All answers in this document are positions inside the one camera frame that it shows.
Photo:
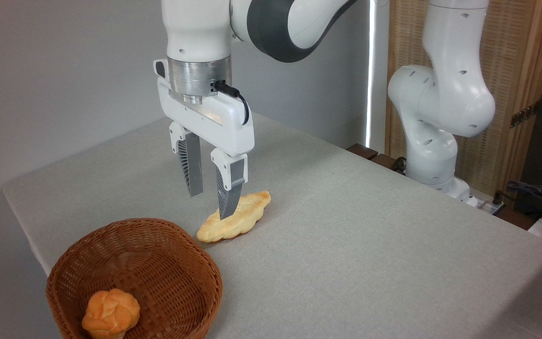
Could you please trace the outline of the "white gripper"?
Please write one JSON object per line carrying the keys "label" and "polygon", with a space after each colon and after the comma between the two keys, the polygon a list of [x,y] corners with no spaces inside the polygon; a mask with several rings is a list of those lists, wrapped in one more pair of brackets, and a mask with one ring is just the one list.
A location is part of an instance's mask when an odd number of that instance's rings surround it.
{"label": "white gripper", "polygon": [[163,113],[173,122],[168,130],[172,152],[178,156],[189,195],[204,191],[200,137],[216,147],[215,164],[219,218],[232,216],[241,189],[248,181],[245,153],[255,146],[252,112],[244,102],[215,88],[230,86],[231,60],[153,62]]}

